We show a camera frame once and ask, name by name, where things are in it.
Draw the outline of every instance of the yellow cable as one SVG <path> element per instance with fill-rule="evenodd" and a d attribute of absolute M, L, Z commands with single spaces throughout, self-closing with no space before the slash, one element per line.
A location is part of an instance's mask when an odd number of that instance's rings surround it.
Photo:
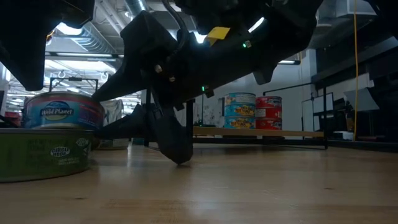
<path fill-rule="evenodd" d="M 358 36 L 357 36 L 357 25 L 356 25 L 356 6 L 357 0 L 354 0 L 354 46 L 355 46 L 355 117 L 354 117 L 354 139 L 356 139 L 356 123 L 358 116 L 358 77 L 359 77 L 359 65 L 358 65 Z"/>

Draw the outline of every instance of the stacked cans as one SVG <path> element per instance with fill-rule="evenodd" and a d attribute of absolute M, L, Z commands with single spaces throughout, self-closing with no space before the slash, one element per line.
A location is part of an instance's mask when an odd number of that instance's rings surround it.
<path fill-rule="evenodd" d="M 256 99 L 256 128 L 282 130 L 282 98 L 262 96 Z"/>
<path fill-rule="evenodd" d="M 225 128 L 254 129 L 256 96 L 253 93 L 230 93 L 225 95 Z"/>

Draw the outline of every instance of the wild planet tuna can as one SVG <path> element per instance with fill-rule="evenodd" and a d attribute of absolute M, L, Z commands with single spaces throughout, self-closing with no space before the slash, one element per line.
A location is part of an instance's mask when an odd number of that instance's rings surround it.
<path fill-rule="evenodd" d="M 77 93 L 43 93 L 25 105 L 25 128 L 96 130 L 103 122 L 101 104 Z"/>
<path fill-rule="evenodd" d="M 256 127 L 256 120 L 249 117 L 225 117 L 224 127 L 234 129 L 254 129 Z"/>

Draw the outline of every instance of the yellow label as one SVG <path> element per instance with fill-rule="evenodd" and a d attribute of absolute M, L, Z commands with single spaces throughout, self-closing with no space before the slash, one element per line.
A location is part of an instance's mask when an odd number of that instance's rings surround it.
<path fill-rule="evenodd" d="M 254 116 L 254 111 L 249 106 L 238 107 L 235 109 L 235 113 L 241 114 L 243 116 Z"/>
<path fill-rule="evenodd" d="M 218 40 L 224 40 L 228 34 L 230 28 L 227 27 L 214 27 L 206 38 L 213 38 Z"/>
<path fill-rule="evenodd" d="M 231 122 L 231 126 L 235 128 L 250 128 L 251 122 L 245 119 L 236 119 Z"/>
<path fill-rule="evenodd" d="M 211 46 L 217 40 L 224 40 L 226 35 L 228 34 L 230 28 L 227 27 L 214 27 L 209 34 L 207 34 L 205 40 L 207 40 Z"/>

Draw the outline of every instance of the can label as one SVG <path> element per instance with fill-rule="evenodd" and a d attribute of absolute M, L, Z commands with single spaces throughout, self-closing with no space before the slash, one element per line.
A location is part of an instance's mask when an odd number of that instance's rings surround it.
<path fill-rule="evenodd" d="M 32 102 L 27 105 L 25 128 L 39 128 L 65 124 L 84 129 L 98 129 L 104 121 L 101 108 L 70 100 Z"/>
<path fill-rule="evenodd" d="M 280 108 L 261 108 L 256 109 L 257 118 L 282 119 L 282 110 Z"/>
<path fill-rule="evenodd" d="M 282 107 L 282 98 L 276 96 L 262 96 L 256 99 L 256 108 Z"/>
<path fill-rule="evenodd" d="M 257 119 L 256 128 L 264 130 L 282 130 L 282 121 L 274 119 Z"/>
<path fill-rule="evenodd" d="M 0 182 L 45 179 L 89 166 L 90 134 L 0 134 Z"/>
<path fill-rule="evenodd" d="M 254 129 L 254 118 L 225 118 L 225 128 Z"/>
<path fill-rule="evenodd" d="M 253 105 L 256 96 L 250 93 L 230 93 L 225 96 L 225 105 L 250 104 Z"/>
<path fill-rule="evenodd" d="M 228 116 L 254 116 L 254 105 L 229 105 L 224 109 L 224 115 Z"/>

